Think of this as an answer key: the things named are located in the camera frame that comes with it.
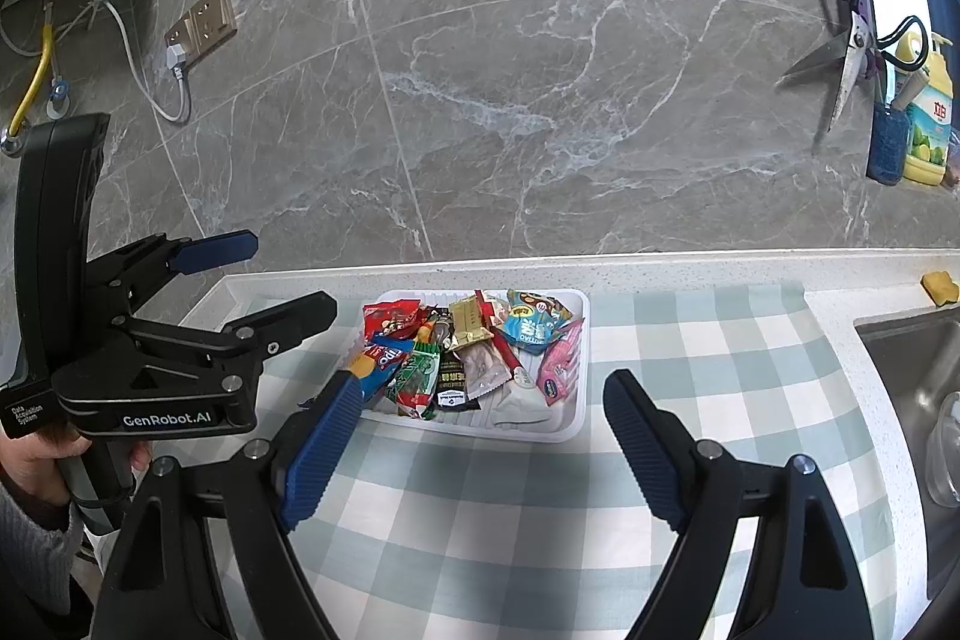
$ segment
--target pink snack package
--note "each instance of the pink snack package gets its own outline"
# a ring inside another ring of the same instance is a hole
[[[547,348],[544,362],[536,373],[536,387],[544,393],[547,405],[573,393],[580,358],[580,319],[563,329],[563,335]]]

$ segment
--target knit sweater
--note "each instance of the knit sweater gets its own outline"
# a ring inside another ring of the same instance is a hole
[[[41,518],[51,515],[50,506],[21,506],[27,500],[21,496],[14,499],[11,492],[16,493],[16,487],[0,480],[0,558],[36,605],[65,616],[70,612],[70,569],[83,535],[80,514],[71,504],[65,530],[55,528],[55,523]]]

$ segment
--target checkered tablecloth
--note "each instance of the checkered tablecloth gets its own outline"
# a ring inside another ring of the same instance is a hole
[[[328,333],[267,362],[258,434],[270,437],[337,367],[356,337],[360,304],[340,302]],[[888,640],[896,568],[880,468],[803,289],[593,295],[590,304],[589,385],[580,389],[587,419],[567,442],[360,422],[317,513],[291,535],[339,636],[623,637],[676,539],[645,506],[604,418],[603,382],[627,367],[693,437],[719,440],[751,461],[784,464],[800,452],[816,459],[860,562],[875,636]],[[167,450],[184,463],[211,461],[248,437]],[[755,520],[740,523],[704,637],[727,636],[754,530]],[[259,637],[219,525],[215,547],[235,627]]]

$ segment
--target blue container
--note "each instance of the blue container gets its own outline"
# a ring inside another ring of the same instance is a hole
[[[906,151],[913,131],[905,110],[874,104],[874,128],[870,133],[867,177],[883,185],[896,185],[904,176]]]

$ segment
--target clear plastic bowl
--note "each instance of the clear plastic bowl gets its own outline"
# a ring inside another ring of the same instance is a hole
[[[926,490],[944,507],[960,507],[960,391],[947,394],[926,442]]]

